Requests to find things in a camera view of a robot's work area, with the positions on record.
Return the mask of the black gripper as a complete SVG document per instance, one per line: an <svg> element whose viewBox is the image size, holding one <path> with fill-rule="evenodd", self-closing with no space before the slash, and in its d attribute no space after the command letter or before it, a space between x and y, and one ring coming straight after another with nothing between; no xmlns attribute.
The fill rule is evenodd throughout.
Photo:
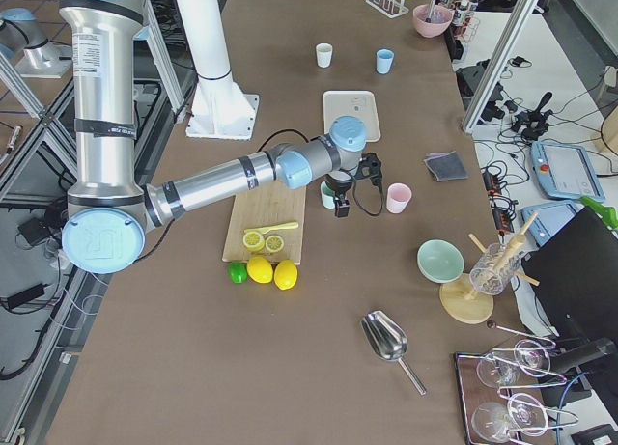
<svg viewBox="0 0 618 445"><path fill-rule="evenodd" d="M357 181L370 180L379 192L382 192L381 161L375 153L363 153L357 166L340 169L325 176L325 182L334 193L335 216L345 218L349 215L350 202L347 192Z"/></svg>

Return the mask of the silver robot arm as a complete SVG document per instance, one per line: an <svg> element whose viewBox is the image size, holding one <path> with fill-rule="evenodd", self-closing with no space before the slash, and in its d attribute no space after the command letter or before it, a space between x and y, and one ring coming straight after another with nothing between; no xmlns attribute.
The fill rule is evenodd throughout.
<svg viewBox="0 0 618 445"><path fill-rule="evenodd" d="M59 0L72 30L77 175L62 247L77 267L109 274L136 262L149 231L272 181L297 189L358 166L367 130L356 117L295 146L280 144L159 186L134 178L133 43L147 0Z"/></svg>

